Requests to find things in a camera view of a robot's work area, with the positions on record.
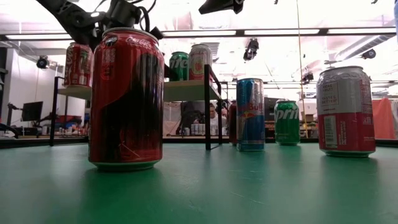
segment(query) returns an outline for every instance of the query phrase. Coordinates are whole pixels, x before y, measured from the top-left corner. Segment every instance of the shelf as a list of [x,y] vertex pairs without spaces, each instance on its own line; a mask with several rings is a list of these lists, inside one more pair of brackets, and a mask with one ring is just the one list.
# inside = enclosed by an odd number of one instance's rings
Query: shelf
[[58,89],[58,94],[72,96],[83,100],[91,100],[91,87],[70,86],[68,88]]
[[[210,85],[210,99],[220,100],[217,90]],[[196,101],[205,100],[203,80],[175,81],[164,83],[164,101]]]

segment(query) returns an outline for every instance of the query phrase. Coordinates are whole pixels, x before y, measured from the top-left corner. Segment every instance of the computer monitor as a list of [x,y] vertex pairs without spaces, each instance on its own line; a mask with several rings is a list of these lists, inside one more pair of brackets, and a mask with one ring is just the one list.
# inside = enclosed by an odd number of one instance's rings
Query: computer monitor
[[41,119],[43,109],[43,101],[24,103],[22,108],[22,120],[23,121],[38,121]]

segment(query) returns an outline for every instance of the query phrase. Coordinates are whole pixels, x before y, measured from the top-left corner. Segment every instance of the table surface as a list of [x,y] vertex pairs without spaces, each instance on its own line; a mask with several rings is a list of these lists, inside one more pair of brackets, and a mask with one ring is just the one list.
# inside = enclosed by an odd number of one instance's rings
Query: table surface
[[0,223],[398,223],[398,149],[238,152],[164,144],[153,169],[98,172],[87,145],[0,150]]

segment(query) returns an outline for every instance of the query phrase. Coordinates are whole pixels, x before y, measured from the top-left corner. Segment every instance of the man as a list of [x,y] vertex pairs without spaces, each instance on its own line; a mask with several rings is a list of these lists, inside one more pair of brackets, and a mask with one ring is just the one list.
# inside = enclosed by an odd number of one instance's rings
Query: man
[[[226,114],[227,111],[226,109],[221,109],[221,124],[223,125],[223,127],[226,126]],[[195,120],[193,122],[194,124],[199,124],[199,120]],[[216,108],[214,107],[214,105],[212,103],[210,103],[210,125],[216,125],[218,126],[218,114],[216,112]]]

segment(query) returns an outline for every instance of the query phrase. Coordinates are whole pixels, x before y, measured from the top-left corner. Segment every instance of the wall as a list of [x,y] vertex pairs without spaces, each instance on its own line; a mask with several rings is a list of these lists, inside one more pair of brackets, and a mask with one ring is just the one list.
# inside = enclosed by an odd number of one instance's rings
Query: wall
[[[14,49],[8,49],[7,51],[6,69],[9,74],[6,75],[4,82],[1,111],[2,123],[5,124],[7,122],[7,104],[9,102],[21,108],[24,103],[43,101],[41,117],[48,116],[52,110],[55,71],[52,69],[38,69],[35,62],[19,56]],[[69,98],[68,101],[68,114],[84,118],[85,101],[76,98]],[[57,114],[64,115],[64,111],[65,96],[58,95]],[[21,116],[22,111],[14,110],[12,112],[11,125],[30,126],[30,122],[20,121]],[[49,123],[50,121],[44,121],[41,124]]]

